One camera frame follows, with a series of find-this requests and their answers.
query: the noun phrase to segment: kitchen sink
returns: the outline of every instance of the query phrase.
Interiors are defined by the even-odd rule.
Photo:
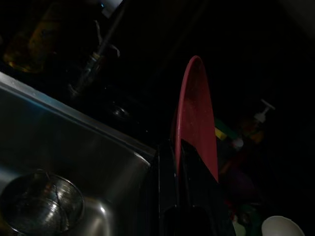
[[[0,110],[0,192],[43,169],[85,197],[85,215],[66,235],[133,235],[154,149],[1,72]]]

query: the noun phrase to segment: bottle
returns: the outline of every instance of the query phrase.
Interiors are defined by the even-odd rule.
[[[6,48],[4,62],[24,72],[41,72],[57,39],[66,12],[65,2],[34,0],[23,26]]]
[[[256,144],[259,144],[264,138],[264,130],[262,125],[266,121],[267,112],[269,110],[276,109],[264,99],[261,99],[260,101],[266,106],[264,111],[261,113],[256,113],[254,119],[245,120],[241,125],[243,135],[253,140]]]

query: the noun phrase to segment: sink basin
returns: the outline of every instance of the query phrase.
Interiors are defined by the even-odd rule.
[[[66,235],[133,235],[154,149],[1,72],[0,110],[0,192],[14,178],[44,169],[85,197],[84,218]]]

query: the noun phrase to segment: green object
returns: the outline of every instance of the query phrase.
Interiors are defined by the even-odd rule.
[[[238,223],[246,229],[246,236],[261,236],[262,217],[251,205],[241,205],[238,211]]]
[[[239,224],[237,222],[237,220],[238,220],[238,218],[235,215],[234,220],[233,220],[233,227],[235,230],[235,234],[236,234],[236,236],[245,236],[246,235],[246,229],[243,225]]]
[[[239,135],[230,129],[227,125],[225,125],[220,119],[215,117],[215,127],[219,129],[221,132],[226,134],[231,140],[235,140],[239,137]]]

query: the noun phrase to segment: dark background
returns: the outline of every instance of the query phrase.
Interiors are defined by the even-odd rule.
[[[1,2],[1,53],[18,30],[28,4]],[[86,17],[94,16],[93,12]],[[101,21],[106,34],[111,19]],[[82,32],[76,33],[83,36],[72,44],[73,51],[81,50],[80,45],[85,52],[94,48],[87,46],[95,44],[95,37],[89,37],[93,32],[86,22],[81,19]],[[261,111],[261,98],[276,107],[267,115],[265,140],[246,170],[266,195],[272,213],[292,218],[308,235],[314,217],[306,217],[306,212],[311,215],[315,209],[314,41],[304,29],[271,0],[132,0],[112,39],[122,56],[107,61],[81,105],[60,95],[75,76],[48,75],[39,82],[5,65],[2,70],[156,147],[169,137],[186,64],[192,56],[201,56],[214,115],[231,128]],[[69,63],[72,58],[67,55],[62,61]],[[134,118],[111,117],[106,107],[112,97]]]

